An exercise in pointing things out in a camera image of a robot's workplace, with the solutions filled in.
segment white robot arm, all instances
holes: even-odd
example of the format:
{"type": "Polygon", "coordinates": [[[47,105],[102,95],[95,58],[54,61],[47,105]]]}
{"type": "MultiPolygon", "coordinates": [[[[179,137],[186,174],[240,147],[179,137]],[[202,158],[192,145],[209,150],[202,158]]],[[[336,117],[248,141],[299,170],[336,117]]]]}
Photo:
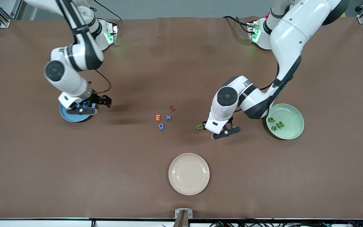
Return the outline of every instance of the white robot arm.
{"type": "Polygon", "coordinates": [[[50,62],[44,68],[44,76],[62,92],[58,99],[69,114],[95,115],[97,109],[92,108],[92,104],[110,107],[111,99],[106,95],[99,97],[78,72],[98,69],[103,63],[103,53],[73,1],[56,0],[56,3],[78,43],[52,50],[50,62]]]}
{"type": "MultiPolygon", "coordinates": [[[[82,6],[91,0],[73,0],[73,4],[78,8],[79,14],[88,25],[92,37],[96,40],[99,49],[105,50],[111,44],[115,44],[117,37],[117,24],[107,22],[103,19],[97,19],[91,9],[82,6]]],[[[56,0],[25,0],[31,6],[47,10],[61,16],[65,16],[56,0]]]]}
{"type": "MultiPolygon", "coordinates": [[[[253,24],[249,25],[248,29],[254,34],[249,34],[251,42],[257,44],[260,48],[265,50],[271,50],[270,35],[275,29],[278,22],[288,13],[290,8],[294,5],[294,0],[268,0],[271,4],[270,13],[266,17],[254,21],[253,24]]],[[[348,0],[339,2],[328,16],[324,19],[322,25],[327,25],[340,17],[348,7],[348,0]]]]}
{"type": "Polygon", "coordinates": [[[301,62],[301,51],[305,43],[328,18],[337,19],[347,6],[348,0],[296,1],[275,26],[269,38],[271,50],[278,62],[277,76],[270,88],[262,92],[244,76],[229,79],[214,96],[205,128],[214,134],[220,134],[236,107],[240,107],[249,118],[265,118],[268,108],[293,78],[301,62]]]}

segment white plate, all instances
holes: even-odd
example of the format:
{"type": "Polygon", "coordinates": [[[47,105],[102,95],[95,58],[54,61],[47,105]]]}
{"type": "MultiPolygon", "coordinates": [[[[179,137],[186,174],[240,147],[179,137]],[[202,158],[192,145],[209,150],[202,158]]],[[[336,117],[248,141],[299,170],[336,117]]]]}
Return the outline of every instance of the white plate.
{"type": "Polygon", "coordinates": [[[199,155],[181,154],[170,164],[169,181],[180,194],[196,195],[202,192],[208,184],[208,165],[199,155]]]}

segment brown table mat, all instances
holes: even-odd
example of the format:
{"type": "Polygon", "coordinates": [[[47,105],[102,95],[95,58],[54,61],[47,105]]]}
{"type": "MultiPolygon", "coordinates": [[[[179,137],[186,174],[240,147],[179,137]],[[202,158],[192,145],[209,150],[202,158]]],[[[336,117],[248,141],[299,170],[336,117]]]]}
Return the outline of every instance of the brown table mat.
{"type": "MultiPolygon", "coordinates": [[[[226,19],[124,20],[99,69],[112,108],[81,124],[59,114],[43,76],[53,48],[73,41],[64,21],[11,21],[0,32],[0,218],[363,218],[363,25],[340,18],[306,44],[277,101],[305,119],[292,141],[235,114],[242,132],[213,141],[196,125],[231,76],[258,87],[275,77],[271,51],[226,19]],[[172,112],[169,105],[174,105],[172,112]],[[161,121],[155,115],[172,115],[161,121]],[[182,153],[210,168],[206,189],[177,193],[168,180],[182,153]]],[[[96,90],[94,71],[81,72],[96,90]]]]}

